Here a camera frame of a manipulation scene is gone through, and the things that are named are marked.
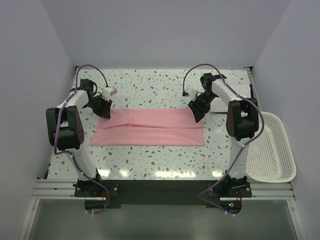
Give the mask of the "pink t shirt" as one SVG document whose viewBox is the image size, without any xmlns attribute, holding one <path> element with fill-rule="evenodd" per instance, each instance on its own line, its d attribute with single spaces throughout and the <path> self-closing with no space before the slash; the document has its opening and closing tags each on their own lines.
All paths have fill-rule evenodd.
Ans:
<svg viewBox="0 0 320 240">
<path fill-rule="evenodd" d="M 205 141 L 202 122 L 188 108 L 122 108 L 98 118 L 90 145 L 202 147 Z"/>
</svg>

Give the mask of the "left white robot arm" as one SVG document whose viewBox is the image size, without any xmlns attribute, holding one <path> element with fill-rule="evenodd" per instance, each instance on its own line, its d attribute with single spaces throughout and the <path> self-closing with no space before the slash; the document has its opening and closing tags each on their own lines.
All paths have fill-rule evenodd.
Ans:
<svg viewBox="0 0 320 240">
<path fill-rule="evenodd" d="M 98 86 L 90 79 L 82 79 L 78 89 L 71 89 L 69 96 L 60 105 L 45 111 L 48 139 L 56 155 L 66 154 L 76 169 L 80 185 L 86 191 L 99 196 L 104 190 L 100 174 L 85 150 L 85 130 L 80 110 L 90 108 L 103 119 L 111 118 L 112 100 L 97 93 Z"/>
</svg>

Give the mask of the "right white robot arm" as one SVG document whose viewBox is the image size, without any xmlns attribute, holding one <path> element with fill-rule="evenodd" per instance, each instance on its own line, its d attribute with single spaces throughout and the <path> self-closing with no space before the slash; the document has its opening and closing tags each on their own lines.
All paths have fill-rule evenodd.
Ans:
<svg viewBox="0 0 320 240">
<path fill-rule="evenodd" d="M 259 130 L 258 102 L 246 98 L 226 83 L 223 75 L 205 73 L 200 78 L 204 92 L 197 93 L 188 107 L 198 123 L 211 109 L 214 99 L 220 98 L 227 105 L 226 131 L 230 136 L 230 161 L 223 177 L 210 189 L 220 195 L 235 196 L 247 184 L 247 159 L 250 141 Z"/>
</svg>

